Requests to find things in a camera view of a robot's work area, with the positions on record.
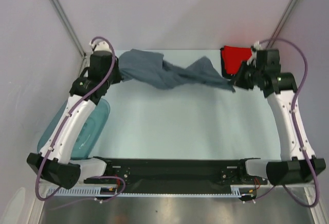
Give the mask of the grey t shirt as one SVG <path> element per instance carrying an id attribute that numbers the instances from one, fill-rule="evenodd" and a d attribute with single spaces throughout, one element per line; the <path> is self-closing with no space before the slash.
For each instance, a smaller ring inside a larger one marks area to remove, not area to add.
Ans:
<path id="1" fill-rule="evenodd" d="M 183 68 L 166 61 L 159 52 L 132 49 L 124 52 L 118 63 L 122 81 L 136 80 L 161 90 L 200 84 L 235 92 L 232 84 L 218 73 L 206 56 Z"/>

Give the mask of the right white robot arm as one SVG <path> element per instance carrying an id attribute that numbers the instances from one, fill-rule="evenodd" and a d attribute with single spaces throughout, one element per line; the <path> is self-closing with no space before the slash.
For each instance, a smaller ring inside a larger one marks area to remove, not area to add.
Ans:
<path id="1" fill-rule="evenodd" d="M 281 71 L 277 49 L 255 50 L 231 83 L 246 90 L 257 86 L 263 92 L 275 119 L 281 149 L 280 160 L 247 159 L 237 170 L 240 182 L 250 183 L 258 176 L 272 185 L 309 183 L 325 170 L 325 160 L 316 157 L 303 127 L 295 78 Z"/>

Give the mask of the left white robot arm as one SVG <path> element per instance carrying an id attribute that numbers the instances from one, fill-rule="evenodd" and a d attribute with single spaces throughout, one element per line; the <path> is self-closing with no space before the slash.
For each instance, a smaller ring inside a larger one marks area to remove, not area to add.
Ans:
<path id="1" fill-rule="evenodd" d="M 71 162 L 74 144 L 90 114 L 119 74 L 117 57 L 112 51 L 94 51 L 90 65 L 72 84 L 65 110 L 52 135 L 39 153 L 30 153 L 27 163 L 40 180 L 71 189 L 78 182 L 97 177 L 101 182 L 112 180 L 114 171 L 102 159 Z"/>

